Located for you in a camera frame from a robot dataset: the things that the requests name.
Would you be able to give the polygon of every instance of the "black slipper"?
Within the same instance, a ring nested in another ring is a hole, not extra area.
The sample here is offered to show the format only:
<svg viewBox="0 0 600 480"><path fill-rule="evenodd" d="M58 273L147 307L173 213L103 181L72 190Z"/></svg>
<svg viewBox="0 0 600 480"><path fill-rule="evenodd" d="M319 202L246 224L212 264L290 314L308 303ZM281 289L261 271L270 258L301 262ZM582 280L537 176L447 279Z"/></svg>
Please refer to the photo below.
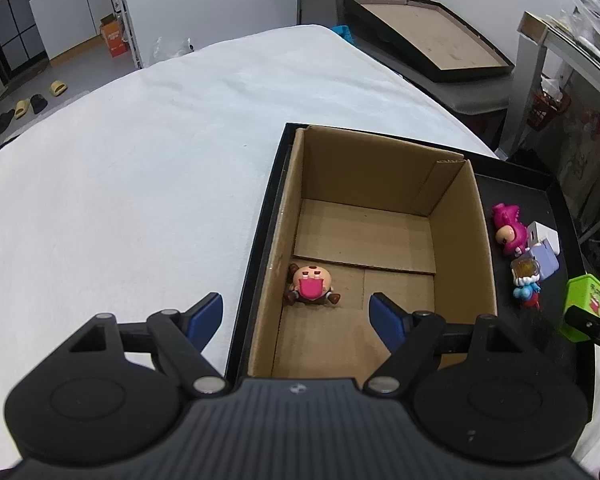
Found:
<svg viewBox="0 0 600 480"><path fill-rule="evenodd" d="M46 99L42 97L40 94L35 94L31 96L31 107L33 108L33 113L39 114L42 110L46 108Z"/></svg>
<svg viewBox="0 0 600 480"><path fill-rule="evenodd" d="M4 131L9 127L9 124L11 124L11 120L13 119L13 115L15 113L16 110L12 108L8 112L0 114L0 135L3 134Z"/></svg>

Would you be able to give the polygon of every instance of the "metal screw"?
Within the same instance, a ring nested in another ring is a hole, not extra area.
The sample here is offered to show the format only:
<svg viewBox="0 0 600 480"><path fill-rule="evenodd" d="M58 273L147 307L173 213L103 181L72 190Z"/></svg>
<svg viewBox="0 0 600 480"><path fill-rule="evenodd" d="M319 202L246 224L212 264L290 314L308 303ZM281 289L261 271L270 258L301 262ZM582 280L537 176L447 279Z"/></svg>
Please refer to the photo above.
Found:
<svg viewBox="0 0 600 480"><path fill-rule="evenodd" d="M390 394L400 388L400 382L394 377L378 376L371 379L368 386L379 394Z"/></svg>
<svg viewBox="0 0 600 480"><path fill-rule="evenodd" d="M196 379L193 387L201 394L216 394L224 388L225 384L222 377L205 376Z"/></svg>

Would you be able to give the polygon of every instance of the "bed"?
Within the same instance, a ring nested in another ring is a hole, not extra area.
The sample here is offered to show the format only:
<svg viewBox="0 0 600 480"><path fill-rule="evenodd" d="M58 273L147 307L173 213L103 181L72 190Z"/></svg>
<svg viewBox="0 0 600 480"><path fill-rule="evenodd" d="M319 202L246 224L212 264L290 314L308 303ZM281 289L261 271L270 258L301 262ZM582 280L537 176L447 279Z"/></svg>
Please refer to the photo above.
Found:
<svg viewBox="0 0 600 480"><path fill-rule="evenodd" d="M224 319L223 370L258 213L287 122L387 132L493 155L444 108L326 28L272 30L131 73L0 150L0 468L10 388L97 312ZM575 457L600 468L594 421Z"/></svg>

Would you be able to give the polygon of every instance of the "slipper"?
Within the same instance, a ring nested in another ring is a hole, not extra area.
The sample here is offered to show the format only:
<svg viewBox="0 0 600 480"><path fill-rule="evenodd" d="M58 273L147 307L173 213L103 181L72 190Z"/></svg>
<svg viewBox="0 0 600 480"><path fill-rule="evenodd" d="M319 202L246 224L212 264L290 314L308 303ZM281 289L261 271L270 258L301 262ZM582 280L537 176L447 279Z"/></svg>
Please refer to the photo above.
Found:
<svg viewBox="0 0 600 480"><path fill-rule="evenodd" d="M53 81L49 91L53 97L58 97L62 92L66 90L66 85L62 81Z"/></svg>
<svg viewBox="0 0 600 480"><path fill-rule="evenodd" d="M16 104L16 113L15 113L16 119L21 118L24 114L27 113L28 110L29 110L29 100L28 99L18 101L18 104Z"/></svg>
<svg viewBox="0 0 600 480"><path fill-rule="evenodd" d="M39 114L42 110L46 108L47 101L40 94L35 94L31 96L31 107L33 108L33 113Z"/></svg>
<svg viewBox="0 0 600 480"><path fill-rule="evenodd" d="M4 131L9 127L9 124L11 124L14 113L16 113L16 110L12 108L8 112L0 114L0 135L3 134Z"/></svg>

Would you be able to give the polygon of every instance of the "yellow slipper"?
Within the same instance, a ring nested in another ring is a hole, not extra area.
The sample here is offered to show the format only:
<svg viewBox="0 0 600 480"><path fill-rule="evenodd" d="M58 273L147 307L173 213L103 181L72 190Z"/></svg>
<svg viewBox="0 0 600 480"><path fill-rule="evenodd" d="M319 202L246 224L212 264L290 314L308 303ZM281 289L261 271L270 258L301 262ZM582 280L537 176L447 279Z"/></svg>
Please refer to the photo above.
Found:
<svg viewBox="0 0 600 480"><path fill-rule="evenodd" d="M66 85L62 81L53 81L51 83L51 88L49 88L51 95L53 95L54 97L58 97L65 90Z"/></svg>
<svg viewBox="0 0 600 480"><path fill-rule="evenodd" d="M27 110L29 110L29 99L18 101L18 104L16 104L16 113L14 117L16 119L21 118L24 114L27 113Z"/></svg>

